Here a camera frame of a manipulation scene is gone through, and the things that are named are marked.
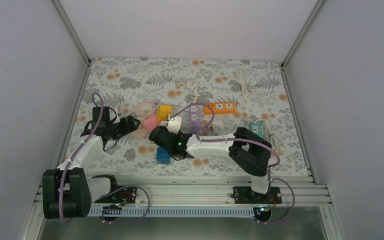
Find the dark blue cube socket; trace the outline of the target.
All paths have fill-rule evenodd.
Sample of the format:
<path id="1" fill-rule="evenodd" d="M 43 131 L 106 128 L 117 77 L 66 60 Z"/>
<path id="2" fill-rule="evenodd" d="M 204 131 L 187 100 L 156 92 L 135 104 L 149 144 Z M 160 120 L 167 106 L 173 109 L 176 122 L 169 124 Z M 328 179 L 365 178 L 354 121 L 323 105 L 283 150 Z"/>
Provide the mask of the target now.
<path id="1" fill-rule="evenodd" d="M 160 165 L 169 165 L 171 164 L 171 157 L 169 153 L 161 147 L 158 147 L 156 150 L 156 163 Z"/>

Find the white plug adapter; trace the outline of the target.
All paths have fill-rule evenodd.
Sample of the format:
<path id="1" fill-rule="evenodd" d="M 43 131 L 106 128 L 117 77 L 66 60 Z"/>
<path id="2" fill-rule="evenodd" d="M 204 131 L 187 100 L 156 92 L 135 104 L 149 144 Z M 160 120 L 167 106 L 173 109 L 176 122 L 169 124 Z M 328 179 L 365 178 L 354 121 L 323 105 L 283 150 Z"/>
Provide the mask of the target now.
<path id="1" fill-rule="evenodd" d="M 166 127 L 169 133 L 178 134 L 182 126 L 182 118 L 180 116 L 171 117 L 161 121 L 159 125 Z"/>

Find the pink triangular power strip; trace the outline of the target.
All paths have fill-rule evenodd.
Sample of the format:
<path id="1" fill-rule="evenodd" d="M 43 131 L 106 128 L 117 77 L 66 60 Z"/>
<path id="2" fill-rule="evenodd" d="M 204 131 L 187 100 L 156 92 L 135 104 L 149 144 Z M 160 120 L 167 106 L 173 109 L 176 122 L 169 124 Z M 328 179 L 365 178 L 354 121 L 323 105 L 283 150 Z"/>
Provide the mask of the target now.
<path id="1" fill-rule="evenodd" d="M 142 127 L 147 131 L 147 132 L 152 132 L 153 129 L 158 127 L 160 125 L 160 121 L 158 120 L 157 115 L 154 115 L 146 120 L 143 121 Z"/>

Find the yellow cube socket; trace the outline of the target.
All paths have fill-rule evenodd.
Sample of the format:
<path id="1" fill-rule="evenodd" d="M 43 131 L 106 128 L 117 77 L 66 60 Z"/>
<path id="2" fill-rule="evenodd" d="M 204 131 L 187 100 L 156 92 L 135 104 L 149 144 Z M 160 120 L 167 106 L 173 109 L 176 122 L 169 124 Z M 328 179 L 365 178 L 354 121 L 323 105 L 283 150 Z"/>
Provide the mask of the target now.
<path id="1" fill-rule="evenodd" d="M 173 108 L 171 105 L 160 104 L 155 112 L 158 122 L 167 121 L 168 116 L 173 114 Z"/>

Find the purple power strip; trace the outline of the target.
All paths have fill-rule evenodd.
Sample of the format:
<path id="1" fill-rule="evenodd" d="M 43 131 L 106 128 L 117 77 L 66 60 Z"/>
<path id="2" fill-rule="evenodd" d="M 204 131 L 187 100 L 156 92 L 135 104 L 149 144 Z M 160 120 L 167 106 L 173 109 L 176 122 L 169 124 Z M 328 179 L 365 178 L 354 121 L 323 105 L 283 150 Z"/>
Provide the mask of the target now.
<path id="1" fill-rule="evenodd" d="M 196 134 L 201 128 L 201 109 L 199 105 L 193 105 L 189 108 L 190 132 Z"/>

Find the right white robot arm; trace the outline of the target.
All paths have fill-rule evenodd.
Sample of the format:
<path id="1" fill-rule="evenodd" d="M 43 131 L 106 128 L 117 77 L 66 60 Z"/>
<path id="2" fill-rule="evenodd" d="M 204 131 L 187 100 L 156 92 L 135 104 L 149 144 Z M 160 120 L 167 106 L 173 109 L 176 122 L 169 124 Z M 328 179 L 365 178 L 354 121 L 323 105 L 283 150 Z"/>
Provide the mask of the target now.
<path id="1" fill-rule="evenodd" d="M 200 136 L 172 133 L 167 127 L 157 126 L 148 139 L 176 161 L 205 156 L 229 158 L 251 176 L 250 195 L 254 202 L 262 204 L 270 197 L 268 172 L 272 145 L 247 128 L 239 127 L 224 136 Z"/>

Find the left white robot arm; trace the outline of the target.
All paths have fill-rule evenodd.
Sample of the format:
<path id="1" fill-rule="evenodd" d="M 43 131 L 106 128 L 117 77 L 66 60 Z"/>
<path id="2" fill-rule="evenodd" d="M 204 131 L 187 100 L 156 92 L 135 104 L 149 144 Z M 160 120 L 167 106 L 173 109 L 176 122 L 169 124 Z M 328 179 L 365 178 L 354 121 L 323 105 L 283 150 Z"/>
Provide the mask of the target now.
<path id="1" fill-rule="evenodd" d="M 84 218 L 97 200 L 111 203 L 119 197 L 113 174 L 87 179 L 93 161 L 105 152 L 109 140 L 117 142 L 139 128 L 141 121 L 131 115 L 119 118 L 115 109 L 93 107 L 92 119 L 81 133 L 79 147 L 55 169 L 42 175 L 42 204 L 46 219 Z"/>

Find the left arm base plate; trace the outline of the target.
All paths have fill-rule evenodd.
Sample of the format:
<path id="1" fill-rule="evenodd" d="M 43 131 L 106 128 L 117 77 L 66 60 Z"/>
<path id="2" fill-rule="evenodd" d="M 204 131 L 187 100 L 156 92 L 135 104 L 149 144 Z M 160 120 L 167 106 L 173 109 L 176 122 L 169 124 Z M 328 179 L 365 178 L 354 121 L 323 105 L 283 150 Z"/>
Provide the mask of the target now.
<path id="1" fill-rule="evenodd" d="M 105 204 L 134 204 L 136 201 L 137 188 L 127 187 L 120 191 L 95 201 L 95 203 Z"/>

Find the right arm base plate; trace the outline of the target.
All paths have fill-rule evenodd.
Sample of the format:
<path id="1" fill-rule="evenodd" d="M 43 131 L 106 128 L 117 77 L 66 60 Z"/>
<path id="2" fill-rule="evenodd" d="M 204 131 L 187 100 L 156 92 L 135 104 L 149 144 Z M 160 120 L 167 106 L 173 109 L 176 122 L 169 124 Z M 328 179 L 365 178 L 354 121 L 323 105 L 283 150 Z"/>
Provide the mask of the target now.
<path id="1" fill-rule="evenodd" d="M 254 192 L 250 186 L 235 186 L 230 195 L 235 204 L 282 204 L 279 187 L 271 186 L 265 194 Z"/>

